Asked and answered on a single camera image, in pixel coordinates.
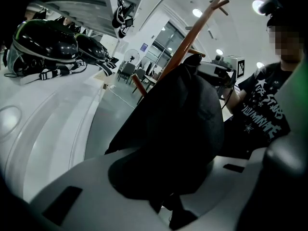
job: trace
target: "hanging strap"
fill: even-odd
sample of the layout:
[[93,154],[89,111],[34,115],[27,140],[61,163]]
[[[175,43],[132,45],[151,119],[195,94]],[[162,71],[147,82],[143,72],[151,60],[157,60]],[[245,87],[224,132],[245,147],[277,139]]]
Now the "hanging strap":
[[56,64],[55,66],[45,67],[41,73],[28,75],[20,79],[20,84],[24,85],[34,80],[47,80],[59,76],[78,74],[85,71],[87,64],[83,60],[76,60],[73,64]]

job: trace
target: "glass wall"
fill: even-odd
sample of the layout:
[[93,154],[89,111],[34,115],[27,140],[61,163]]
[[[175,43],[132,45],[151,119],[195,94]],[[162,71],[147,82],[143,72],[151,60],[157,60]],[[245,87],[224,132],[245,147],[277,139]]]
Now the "glass wall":
[[153,63],[161,68],[164,68],[174,52],[178,49],[184,36],[168,22],[161,30],[153,45],[149,48],[145,59],[142,62]]

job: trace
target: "black cloth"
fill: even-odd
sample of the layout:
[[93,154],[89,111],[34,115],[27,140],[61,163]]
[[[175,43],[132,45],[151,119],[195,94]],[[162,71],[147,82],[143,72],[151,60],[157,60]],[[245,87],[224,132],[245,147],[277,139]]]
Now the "black cloth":
[[106,154],[138,150],[110,167],[109,180],[128,198],[193,193],[222,142],[215,88],[197,75],[196,66],[181,64],[152,88],[111,141]]
[[274,98],[292,72],[280,63],[270,64],[239,84],[247,95],[234,115],[225,121],[225,141],[219,155],[249,158],[252,151],[289,133],[283,111]]

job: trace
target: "wooden handle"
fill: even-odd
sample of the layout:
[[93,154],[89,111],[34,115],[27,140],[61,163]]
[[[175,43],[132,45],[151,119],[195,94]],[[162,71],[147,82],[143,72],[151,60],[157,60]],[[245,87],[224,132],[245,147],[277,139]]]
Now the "wooden handle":
[[224,1],[220,2],[219,4],[213,6],[212,8],[213,8],[213,10],[220,9],[221,6],[226,5],[229,2],[230,2],[229,0],[224,0]]
[[204,54],[204,53],[202,53],[202,52],[200,52],[200,51],[196,51],[196,50],[194,50],[194,49],[192,49],[192,48],[190,48],[190,49],[188,50],[188,53],[191,53],[191,54],[200,54],[202,57],[205,57],[205,54]]
[[200,33],[201,29],[204,27],[204,25],[212,15],[212,13],[215,11],[213,7],[217,6],[220,3],[220,1],[221,0],[213,0],[213,2],[210,4],[210,6],[208,6],[206,11],[201,15],[199,20],[195,23],[195,25],[192,27],[192,29],[189,31],[185,39],[180,44],[177,51],[174,53],[173,57],[170,59],[168,65],[165,67],[158,81],[161,80],[171,70],[179,66],[184,56],[191,48],[193,42],[198,37],[198,34]]
[[227,11],[224,10],[224,8],[219,7],[219,9],[225,14],[225,15],[229,15]]
[[133,74],[131,76],[131,79],[135,83],[138,90],[141,92],[141,95],[144,97],[147,94],[147,92],[146,92],[144,86],[142,85],[141,81],[139,80],[138,76],[136,74]]

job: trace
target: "black t-shirt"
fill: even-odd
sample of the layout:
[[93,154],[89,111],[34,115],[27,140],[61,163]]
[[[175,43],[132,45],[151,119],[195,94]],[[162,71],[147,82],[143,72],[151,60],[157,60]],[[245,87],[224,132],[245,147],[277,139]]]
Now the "black t-shirt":
[[271,64],[239,84],[247,95],[234,115],[225,121],[225,141],[220,155],[249,158],[254,149],[267,147],[274,139],[289,133],[289,125],[274,94],[291,73],[282,71],[280,63]]

